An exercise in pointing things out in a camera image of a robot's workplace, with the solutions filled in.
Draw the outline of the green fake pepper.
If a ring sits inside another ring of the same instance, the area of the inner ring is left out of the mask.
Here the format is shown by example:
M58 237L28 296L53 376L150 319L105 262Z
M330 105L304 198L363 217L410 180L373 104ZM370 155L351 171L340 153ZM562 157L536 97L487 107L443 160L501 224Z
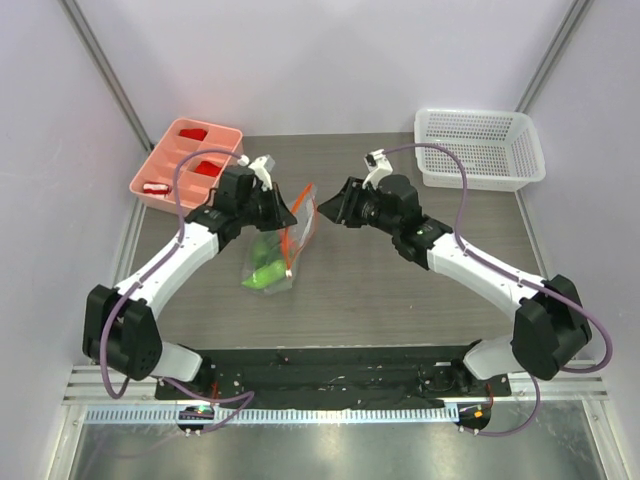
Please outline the green fake pepper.
M279 231L259 232L251 244L251 265L258 269L283 259L283 235Z

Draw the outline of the clear orange zip top bag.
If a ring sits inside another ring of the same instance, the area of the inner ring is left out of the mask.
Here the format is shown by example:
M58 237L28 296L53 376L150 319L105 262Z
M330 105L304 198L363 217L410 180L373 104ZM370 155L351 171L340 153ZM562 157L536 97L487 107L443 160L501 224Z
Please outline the clear orange zip top bag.
M297 224L285 229L277 230L283 235L283 253L284 261L287 265L286 277L281 281L262 290L253 290L241 285L241 282L246 279L255 269L251 265L250 251L251 244L247 251L245 263L241 271L240 285L248 291L259 293L263 295L274 295L293 287L294 281L297 276L297 270L299 260L302 251L310 242L316 230L316 218L317 218L317 202L316 202L317 187L314 183L309 183L298 195L298 197L287 204L289 210L295 215Z

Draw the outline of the green fake pea pod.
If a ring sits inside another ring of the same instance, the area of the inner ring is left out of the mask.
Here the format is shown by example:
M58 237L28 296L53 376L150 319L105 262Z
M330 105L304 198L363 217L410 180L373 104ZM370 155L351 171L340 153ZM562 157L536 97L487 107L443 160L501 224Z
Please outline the green fake pea pod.
M286 271L286 262L275 260L255 270L241 282L241 285L253 290L262 290L285 278Z

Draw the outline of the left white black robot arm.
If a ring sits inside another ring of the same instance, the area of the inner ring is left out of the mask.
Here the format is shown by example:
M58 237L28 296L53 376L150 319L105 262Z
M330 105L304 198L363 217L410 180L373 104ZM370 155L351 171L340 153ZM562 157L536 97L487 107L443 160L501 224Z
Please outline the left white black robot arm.
M209 361L162 340L157 327L161 311L243 228L277 231L296 222L268 172L227 168L211 203L193 209L176 236L145 266L114 287L98 285L90 291L83 353L132 380L169 377L190 398L205 397L213 385Z

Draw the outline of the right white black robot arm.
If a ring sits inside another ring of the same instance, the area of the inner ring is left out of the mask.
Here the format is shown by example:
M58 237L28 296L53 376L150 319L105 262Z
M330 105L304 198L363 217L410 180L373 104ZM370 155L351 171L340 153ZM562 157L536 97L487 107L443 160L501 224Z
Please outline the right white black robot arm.
M335 224L390 235L405 260L469 288L512 320L511 335L472 344L452 369L453 386L462 394L475 394L506 373L550 380L592 339L572 281L518 273L495 258L473 259L450 226L423 212L417 190L403 175L387 176L377 186L351 177L318 211Z

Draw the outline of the red fake food middle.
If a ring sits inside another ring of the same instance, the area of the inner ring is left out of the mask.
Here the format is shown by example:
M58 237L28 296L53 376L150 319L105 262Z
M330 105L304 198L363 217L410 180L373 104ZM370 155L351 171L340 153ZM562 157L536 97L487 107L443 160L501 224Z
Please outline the red fake food middle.
M204 175L212 178L216 178L222 172L223 167L219 164L212 163L210 161L201 161L194 169L194 172L199 175Z

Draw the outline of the red fake food top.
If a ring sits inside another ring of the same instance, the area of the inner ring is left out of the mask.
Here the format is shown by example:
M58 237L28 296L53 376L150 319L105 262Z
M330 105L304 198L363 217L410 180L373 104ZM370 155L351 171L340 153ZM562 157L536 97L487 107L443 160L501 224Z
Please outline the red fake food top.
M208 134L208 131L203 128L185 128L179 131L179 136L190 140L202 142Z

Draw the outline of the red white fake food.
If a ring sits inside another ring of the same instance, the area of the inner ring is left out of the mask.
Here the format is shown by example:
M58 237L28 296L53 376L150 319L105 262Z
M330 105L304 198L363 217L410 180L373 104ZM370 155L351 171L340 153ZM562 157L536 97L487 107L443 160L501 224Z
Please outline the red white fake food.
M156 196L156 197L166 197L171 193L172 188L163 183L152 183L147 182L142 186L142 193L145 195Z

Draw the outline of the pink compartment tray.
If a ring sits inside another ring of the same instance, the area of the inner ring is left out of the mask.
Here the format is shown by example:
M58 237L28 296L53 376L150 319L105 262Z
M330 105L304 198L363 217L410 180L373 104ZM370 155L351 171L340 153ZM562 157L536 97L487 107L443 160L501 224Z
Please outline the pink compartment tray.
M208 134L202 142L182 138L179 131L185 128L203 128ZM243 154L242 140L243 133L236 128L178 118L136 173L129 190L150 208L174 213L175 201L179 200L188 213L205 203L225 167L235 164L236 157ZM196 174L194 169L201 161L219 164L223 170L216 178ZM166 197L145 195L142 186L147 182L167 184L171 193Z

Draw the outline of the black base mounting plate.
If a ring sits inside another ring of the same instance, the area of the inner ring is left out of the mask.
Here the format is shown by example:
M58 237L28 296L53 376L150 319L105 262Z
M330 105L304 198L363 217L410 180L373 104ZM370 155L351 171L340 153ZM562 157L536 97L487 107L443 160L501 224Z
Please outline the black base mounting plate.
M439 408L452 398L508 397L500 374L475 379L462 363L466 345L204 350L205 393L254 394L268 410Z

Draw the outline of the white perforated plastic basket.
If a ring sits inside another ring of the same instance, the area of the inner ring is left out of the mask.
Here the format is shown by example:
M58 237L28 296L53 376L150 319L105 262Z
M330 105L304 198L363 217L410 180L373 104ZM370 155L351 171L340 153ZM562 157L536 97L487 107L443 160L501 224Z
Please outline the white perforated plastic basket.
M454 153L471 189L516 192L546 176L537 130L523 113L423 108L415 115L414 141Z

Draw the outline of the aluminium frame rail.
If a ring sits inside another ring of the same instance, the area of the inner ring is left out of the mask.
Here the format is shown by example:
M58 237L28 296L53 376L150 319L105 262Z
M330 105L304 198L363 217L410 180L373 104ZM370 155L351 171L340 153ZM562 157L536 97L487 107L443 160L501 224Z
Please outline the aluminium frame rail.
M454 380L453 368L446 364L378 363L342 365L291 365L269 362L258 365L223 365L215 368L213 390L229 398L254 391L250 408L319 408L342 410L356 408L405 408L426 400L484 400L491 393L496 400L533 400L534 386L524 373L501 374L491 380L468 380L465 386ZM598 374L586 376L561 372L554 380L538 385L543 400L606 400L608 394ZM133 381L123 403L153 400L188 400L174 387L156 386L153 379ZM98 367L74 367L63 395L64 404L109 403L111 399L101 382Z

